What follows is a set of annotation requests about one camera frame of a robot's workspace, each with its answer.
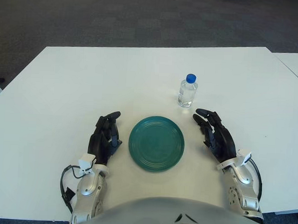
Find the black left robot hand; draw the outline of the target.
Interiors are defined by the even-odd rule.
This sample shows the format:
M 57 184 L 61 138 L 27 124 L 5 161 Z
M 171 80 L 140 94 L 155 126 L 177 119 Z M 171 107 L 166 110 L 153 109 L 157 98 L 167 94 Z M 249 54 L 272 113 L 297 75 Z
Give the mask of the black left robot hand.
M 109 158 L 122 144 L 116 125 L 116 120 L 120 115 L 120 111 L 116 111 L 100 116 L 95 125 L 96 128 L 89 139 L 87 153 L 95 155 L 96 164 L 106 166 Z

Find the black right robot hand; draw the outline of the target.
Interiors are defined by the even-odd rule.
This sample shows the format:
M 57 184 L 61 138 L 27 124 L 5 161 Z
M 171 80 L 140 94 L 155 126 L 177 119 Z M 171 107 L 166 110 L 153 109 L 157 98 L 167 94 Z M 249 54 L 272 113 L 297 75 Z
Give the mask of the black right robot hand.
M 211 150 L 219 163 L 236 157 L 233 138 L 215 111 L 196 109 L 193 119 L 205 136 L 203 143 Z

